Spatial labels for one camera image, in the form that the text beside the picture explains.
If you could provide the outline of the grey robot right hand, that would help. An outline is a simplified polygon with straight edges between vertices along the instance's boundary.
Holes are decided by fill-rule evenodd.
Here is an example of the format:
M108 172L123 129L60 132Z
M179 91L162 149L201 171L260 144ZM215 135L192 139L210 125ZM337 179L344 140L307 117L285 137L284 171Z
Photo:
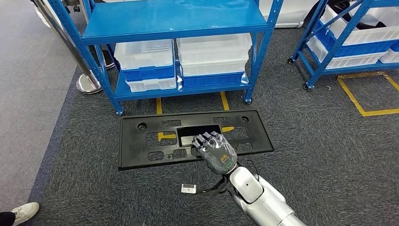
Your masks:
M235 149L220 133L205 132L194 137L192 144L209 168L218 175L227 175L238 165Z

